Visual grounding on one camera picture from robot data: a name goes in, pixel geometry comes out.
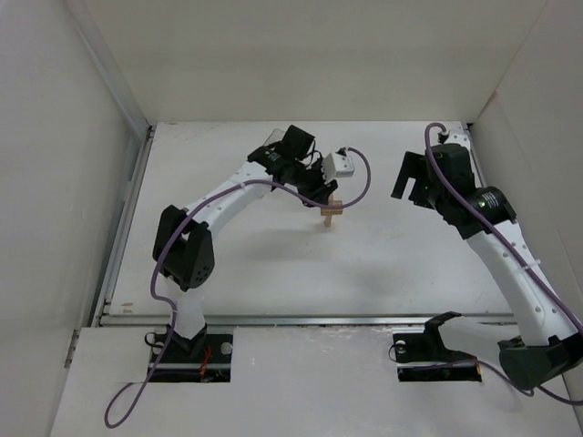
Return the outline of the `clear plastic box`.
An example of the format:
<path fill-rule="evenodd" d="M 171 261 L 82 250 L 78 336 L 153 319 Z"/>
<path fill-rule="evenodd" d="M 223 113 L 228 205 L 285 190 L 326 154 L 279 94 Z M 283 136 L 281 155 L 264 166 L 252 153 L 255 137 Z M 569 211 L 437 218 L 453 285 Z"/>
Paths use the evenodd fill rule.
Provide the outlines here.
<path fill-rule="evenodd" d="M 277 147 L 283 140 L 285 136 L 285 131 L 279 128 L 275 128 L 268 138 L 264 142 L 265 147 L 275 148 Z"/>

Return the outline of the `striped dark wood block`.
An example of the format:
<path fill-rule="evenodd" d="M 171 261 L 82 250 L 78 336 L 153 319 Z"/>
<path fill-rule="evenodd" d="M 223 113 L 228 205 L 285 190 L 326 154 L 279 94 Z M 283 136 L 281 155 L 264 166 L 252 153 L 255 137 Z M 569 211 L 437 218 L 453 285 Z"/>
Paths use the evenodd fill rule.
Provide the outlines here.
<path fill-rule="evenodd" d="M 322 217 L 330 217 L 334 215 L 342 215 L 343 209 L 342 208 L 322 208 L 321 209 L 321 216 Z"/>

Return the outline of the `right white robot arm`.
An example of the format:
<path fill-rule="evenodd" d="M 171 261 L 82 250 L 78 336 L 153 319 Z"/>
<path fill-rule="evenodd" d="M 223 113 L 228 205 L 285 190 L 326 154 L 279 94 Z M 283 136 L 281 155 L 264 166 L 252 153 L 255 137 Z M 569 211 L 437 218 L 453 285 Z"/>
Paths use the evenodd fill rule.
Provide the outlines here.
<path fill-rule="evenodd" d="M 455 227 L 486 265 L 517 323 L 517 333 L 448 311 L 428 320 L 421 333 L 396 334 L 400 363 L 483 358 L 499 366 L 520 390 L 530 391 L 582 362 L 582 334 L 554 299 L 530 253 L 516 212 L 503 192 L 478 187 L 467 148 L 447 143 L 433 155 L 406 152 L 393 198 L 409 179 L 409 199 L 436 211 Z"/>

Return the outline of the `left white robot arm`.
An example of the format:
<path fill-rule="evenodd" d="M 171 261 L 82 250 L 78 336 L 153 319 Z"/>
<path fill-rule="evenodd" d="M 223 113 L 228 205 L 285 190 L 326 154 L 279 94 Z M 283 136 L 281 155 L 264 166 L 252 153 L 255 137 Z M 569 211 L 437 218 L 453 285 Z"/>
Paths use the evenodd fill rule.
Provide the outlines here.
<path fill-rule="evenodd" d="M 281 137 L 270 136 L 253 150 L 235 173 L 200 200 L 183 208 L 167 206 L 159 218 L 152 257 L 155 268 L 150 283 L 169 279 L 185 294 L 179 301 L 150 292 L 154 300 L 170 306 L 171 322 L 162 342 L 161 355 L 183 360 L 195 358 L 204 348 L 207 324 L 193 290 L 200 287 L 215 267 L 213 239 L 252 202 L 276 188 L 296 189 L 306 207 L 325 205 L 337 189 L 324 176 L 324 159 L 315 148 L 315 137 L 289 126 Z"/>

